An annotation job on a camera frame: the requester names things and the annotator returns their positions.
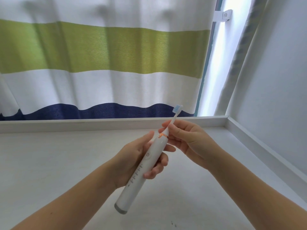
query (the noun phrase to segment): striped curtain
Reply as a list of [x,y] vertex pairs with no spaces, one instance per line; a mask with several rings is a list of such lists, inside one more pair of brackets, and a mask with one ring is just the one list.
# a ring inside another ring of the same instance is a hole
[[0,0],[0,120],[193,116],[216,0]]

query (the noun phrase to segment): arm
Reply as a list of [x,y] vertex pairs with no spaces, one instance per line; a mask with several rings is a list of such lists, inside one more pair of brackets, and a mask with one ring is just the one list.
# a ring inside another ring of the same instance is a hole
[[[163,123],[162,132],[169,124]],[[176,120],[169,143],[209,170],[256,229],[306,229],[307,212],[224,151],[198,125]]]
[[[127,184],[150,147],[149,141],[153,135],[154,132],[151,131],[125,145],[115,157],[98,167],[63,195],[20,222],[12,230],[83,229],[113,191]],[[165,150],[175,151],[175,148],[167,145]],[[168,163],[167,155],[162,153],[159,161],[150,172],[144,174],[144,178],[153,179],[160,173]]]

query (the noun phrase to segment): person's right thumb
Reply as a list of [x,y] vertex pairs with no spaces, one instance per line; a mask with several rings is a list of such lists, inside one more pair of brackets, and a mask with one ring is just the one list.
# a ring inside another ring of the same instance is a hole
[[169,129],[169,132],[170,132],[174,137],[177,137],[177,138],[179,138],[179,139],[182,139],[182,140],[184,140],[185,142],[191,142],[191,141],[193,141],[193,136],[192,136],[191,132],[189,132],[189,131],[182,130],[182,129],[176,127],[174,124],[169,124],[169,125],[168,125],[168,129]]

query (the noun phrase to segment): person's right hand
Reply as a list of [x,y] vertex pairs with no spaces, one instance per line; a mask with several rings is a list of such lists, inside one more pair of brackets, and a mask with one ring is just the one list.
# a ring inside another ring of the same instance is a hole
[[170,121],[162,124],[159,133],[168,127],[168,143],[179,148],[196,164],[208,169],[209,160],[221,150],[220,146],[197,124],[185,120],[175,120],[174,124],[169,124]]

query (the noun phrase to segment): navy blue curtain stripe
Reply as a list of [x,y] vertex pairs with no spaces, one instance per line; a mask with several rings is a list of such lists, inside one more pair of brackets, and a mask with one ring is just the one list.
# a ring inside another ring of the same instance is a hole
[[[166,104],[155,104],[147,108],[136,106],[124,106],[117,103],[104,103],[86,110],[78,110],[74,105],[54,104],[31,114],[22,114],[21,110],[13,116],[4,117],[0,114],[0,120],[54,120],[54,119],[115,119],[115,118],[153,118],[173,117],[173,107]],[[179,117],[191,117],[182,111]]]

